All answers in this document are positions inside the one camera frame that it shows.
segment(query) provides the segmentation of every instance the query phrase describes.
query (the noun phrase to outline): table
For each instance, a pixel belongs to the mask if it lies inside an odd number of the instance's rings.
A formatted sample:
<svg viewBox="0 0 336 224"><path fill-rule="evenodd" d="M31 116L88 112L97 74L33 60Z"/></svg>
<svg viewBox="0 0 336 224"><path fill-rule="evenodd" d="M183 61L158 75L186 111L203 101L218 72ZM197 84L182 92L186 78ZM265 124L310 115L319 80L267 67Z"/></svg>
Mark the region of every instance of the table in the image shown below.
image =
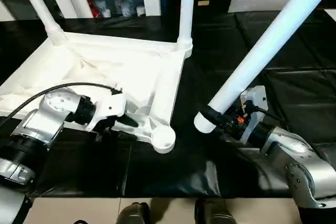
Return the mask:
<svg viewBox="0 0 336 224"><path fill-rule="evenodd" d="M64 129L54 143L33 197L290 197L288 187L253 146L230 145L193 126L206 105L277 12L195 13L194 49L185 60L171 126L173 151L125 137ZM174 42L178 22L164 17L67 19L65 31ZM269 111L313 144L336 168L335 21L315 11L251 86L266 86ZM0 23L1 83L44 41L38 20ZM266 118L266 122L278 124ZM10 133L11 120L1 135Z"/></svg>

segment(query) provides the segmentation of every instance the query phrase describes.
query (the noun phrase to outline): black cable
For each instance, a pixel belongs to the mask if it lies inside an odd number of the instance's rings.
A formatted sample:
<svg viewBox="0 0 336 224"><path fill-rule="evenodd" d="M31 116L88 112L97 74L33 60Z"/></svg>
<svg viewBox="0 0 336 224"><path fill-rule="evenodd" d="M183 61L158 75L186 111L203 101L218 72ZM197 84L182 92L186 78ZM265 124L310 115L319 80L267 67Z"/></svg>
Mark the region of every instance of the black cable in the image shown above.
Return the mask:
<svg viewBox="0 0 336 224"><path fill-rule="evenodd" d="M275 119L275 120L277 120L277 121L280 121L280 122L282 122L282 123L284 123L284 124L287 124L287 122L285 122L284 119L282 119L282 118L280 118L280 117L278 117L278 116L276 116L276 115L273 115L273 114L269 113L267 110L264 110L264 109L259 108L259 107L257 108L257 110L258 110L259 112L261 112L261 113L263 113L263 114L269 116L270 118L273 118L273 119Z"/></svg>
<svg viewBox="0 0 336 224"><path fill-rule="evenodd" d="M91 83L91 82L71 82L71 83L65 83L65 84L61 84L61 85L57 85L57 86L53 86L49 89L43 90L39 93L37 93L36 95L32 96L31 98L29 98L27 101L25 101L24 103L22 103L19 107L17 107L11 114L9 114L5 119L3 119L0 122L0 128L2 126L4 126L4 124L6 122L8 122L9 119L11 119L13 116L15 116L21 109L23 109L27 104L31 103L32 101L34 101L36 98L40 97L41 95L44 95L46 93L49 93L50 91L54 91L56 89L60 89L60 88L65 88L65 87L70 87L70 86L95 86L95 87L100 87L100 88L105 88L105 89L109 89L111 90L112 94L118 94L120 93L120 91L103 85L103 84L98 84L98 83Z"/></svg>

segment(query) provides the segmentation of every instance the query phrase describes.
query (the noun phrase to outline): floor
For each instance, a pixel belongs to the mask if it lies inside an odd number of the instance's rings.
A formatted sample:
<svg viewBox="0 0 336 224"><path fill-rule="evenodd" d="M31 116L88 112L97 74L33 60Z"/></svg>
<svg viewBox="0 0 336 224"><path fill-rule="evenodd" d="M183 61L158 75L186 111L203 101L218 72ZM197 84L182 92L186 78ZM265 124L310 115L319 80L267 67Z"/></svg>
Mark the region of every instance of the floor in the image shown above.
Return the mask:
<svg viewBox="0 0 336 224"><path fill-rule="evenodd" d="M195 199L38 198L24 224L114 224L118 213L133 202L147 202L152 223L194 224ZM229 199L228 210L238 224L301 224L292 199Z"/></svg>

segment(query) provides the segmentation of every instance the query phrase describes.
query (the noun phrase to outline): robotic arm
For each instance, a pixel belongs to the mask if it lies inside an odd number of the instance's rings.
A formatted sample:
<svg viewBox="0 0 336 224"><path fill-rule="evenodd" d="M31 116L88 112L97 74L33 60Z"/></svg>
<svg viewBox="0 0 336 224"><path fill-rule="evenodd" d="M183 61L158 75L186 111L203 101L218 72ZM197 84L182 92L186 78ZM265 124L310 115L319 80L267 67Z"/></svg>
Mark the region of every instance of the robotic arm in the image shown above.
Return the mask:
<svg viewBox="0 0 336 224"><path fill-rule="evenodd" d="M262 122L267 107L264 86L244 91L241 108L226 114L207 106L202 116L224 133L251 143L287 180L294 201L301 208L336 208L336 171L300 136Z"/></svg>
<svg viewBox="0 0 336 224"><path fill-rule="evenodd" d="M2 140L0 178L14 185L32 183L41 171L64 122L76 122L90 132L96 130L102 120L112 117L115 121L123 116L125 106L126 98L117 90L95 104L89 97L67 88L46 94L39 108L29 112L10 137ZM31 202L24 194L0 186L1 224L23 223L30 207Z"/></svg>

